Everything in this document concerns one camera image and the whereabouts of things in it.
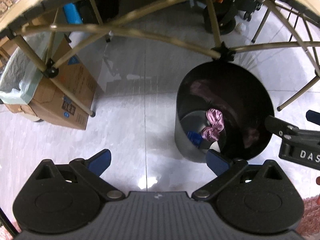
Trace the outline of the person's right hand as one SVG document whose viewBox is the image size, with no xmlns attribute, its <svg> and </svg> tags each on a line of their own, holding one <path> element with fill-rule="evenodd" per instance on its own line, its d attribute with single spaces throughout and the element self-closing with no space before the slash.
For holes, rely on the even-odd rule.
<svg viewBox="0 0 320 240">
<path fill-rule="evenodd" d="M 316 184 L 319 186 L 320 185 L 320 177 L 317 177 L 316 179 Z M 320 194 L 316 200 L 317 205 L 320 205 Z"/>
</svg>

